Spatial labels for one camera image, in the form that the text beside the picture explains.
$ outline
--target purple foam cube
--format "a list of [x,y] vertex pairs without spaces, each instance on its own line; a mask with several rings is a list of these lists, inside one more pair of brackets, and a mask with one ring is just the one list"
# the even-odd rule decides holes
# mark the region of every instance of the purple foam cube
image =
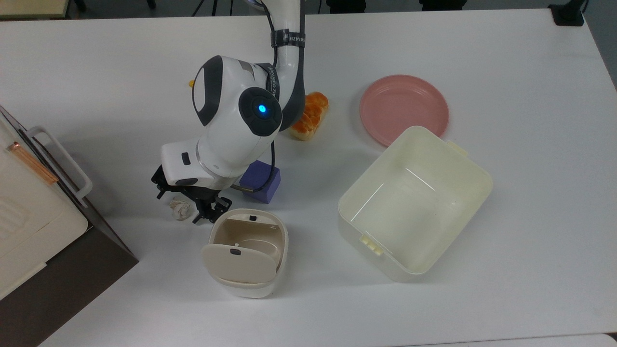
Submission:
[[[256,189],[261,187],[268,180],[269,176],[270,164],[255,161],[253,164],[249,165],[249,168],[244,173],[244,176],[240,178],[240,185],[246,188]],[[268,184],[264,189],[256,193],[244,192],[244,195],[250,196],[251,198],[269,204],[280,183],[281,172],[277,167],[275,167],[274,177],[272,178],[270,184]]]

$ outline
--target bread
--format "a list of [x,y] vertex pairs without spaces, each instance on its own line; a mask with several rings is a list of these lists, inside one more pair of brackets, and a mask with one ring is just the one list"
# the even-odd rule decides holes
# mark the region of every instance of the bread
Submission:
[[302,118],[289,128],[290,134],[302,141],[310,140],[317,131],[327,111],[328,98],[318,91],[310,93],[306,96]]

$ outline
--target floor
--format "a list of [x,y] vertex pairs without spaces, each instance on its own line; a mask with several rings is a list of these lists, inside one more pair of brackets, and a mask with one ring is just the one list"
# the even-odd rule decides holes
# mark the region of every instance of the floor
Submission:
[[[197,16],[210,16],[215,0],[204,0]],[[217,15],[254,15],[257,12],[244,0],[217,1]],[[321,13],[329,13],[329,7],[321,6]],[[565,4],[567,0],[468,0],[464,10],[484,9],[534,9],[546,8],[551,3]],[[146,0],[85,0],[86,12],[80,19],[140,18],[140,17],[188,17],[195,11],[199,0],[156,0],[157,8],[148,8]],[[75,3],[71,2],[73,12]],[[308,14],[316,14],[320,0],[306,0]],[[419,11],[418,0],[366,0],[366,12]],[[617,1],[590,0],[585,13],[589,28],[604,58],[608,73],[617,85]]]

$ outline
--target table surface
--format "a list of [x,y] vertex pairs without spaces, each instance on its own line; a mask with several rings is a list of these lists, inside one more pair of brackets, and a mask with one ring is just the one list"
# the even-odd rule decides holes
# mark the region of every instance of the table surface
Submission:
[[[263,17],[0,23],[0,103],[55,133],[140,263],[44,346],[400,346],[617,330],[617,93],[586,24],[550,11],[308,16],[305,85],[330,99],[314,139],[276,139],[264,209],[289,229],[267,299],[231,296],[199,258],[211,225],[177,222],[150,177],[200,136],[188,81],[216,54],[271,61]],[[337,201],[384,151],[358,104],[397,73],[432,83],[443,138],[494,189],[416,283],[393,283],[337,231]]]
[[604,334],[562,337],[521,338],[517,340],[459,342],[432,347],[615,347],[617,342]]
[[69,0],[0,0],[0,19],[64,17]]

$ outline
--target container handle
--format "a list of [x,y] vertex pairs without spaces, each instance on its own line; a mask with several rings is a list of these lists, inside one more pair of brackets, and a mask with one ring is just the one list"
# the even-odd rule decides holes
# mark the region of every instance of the container handle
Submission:
[[58,142],[54,135],[50,134],[45,128],[37,125],[36,127],[32,127],[28,131],[26,131],[26,135],[31,139],[34,139],[34,137],[36,135],[39,135],[40,133],[44,133],[49,137],[49,139],[54,143],[54,145],[56,145],[60,149],[60,152],[63,156],[65,156],[66,160],[68,160],[68,162],[73,165],[79,176],[81,176],[81,179],[83,179],[84,187],[78,191],[74,191],[72,186],[67,185],[71,192],[78,199],[83,199],[92,190],[92,181],[88,176],[86,176],[86,173],[81,169],[81,167],[79,167],[79,165],[77,165],[75,160],[73,160],[73,157],[71,157],[67,150],[60,144],[60,142]]
[[362,235],[360,237],[360,242],[373,251],[373,253],[377,254],[377,256],[384,254],[383,249],[381,249],[381,247],[379,247],[375,242],[371,241],[371,239],[369,239],[366,235]]

